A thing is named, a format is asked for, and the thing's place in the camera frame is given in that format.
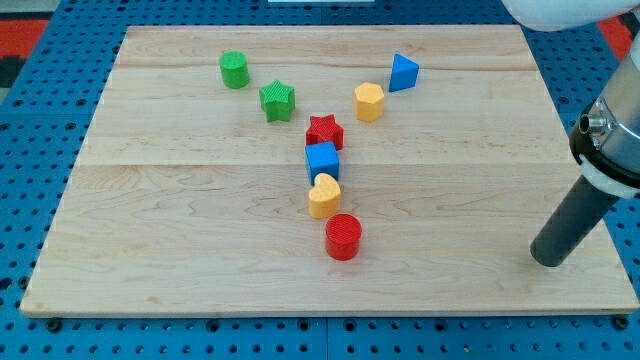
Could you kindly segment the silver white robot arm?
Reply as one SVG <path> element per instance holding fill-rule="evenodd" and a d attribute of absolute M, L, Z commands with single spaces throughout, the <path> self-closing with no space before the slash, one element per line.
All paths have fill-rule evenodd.
<path fill-rule="evenodd" d="M 504 0 L 521 25 L 550 32 L 595 23 L 639 8 L 639 0 Z M 608 81 L 594 105 L 577 123 L 578 131 L 598 155 L 612 163 L 599 165 L 575 149 L 582 174 L 597 189 L 632 198 L 639 193 L 639 41 Z"/>

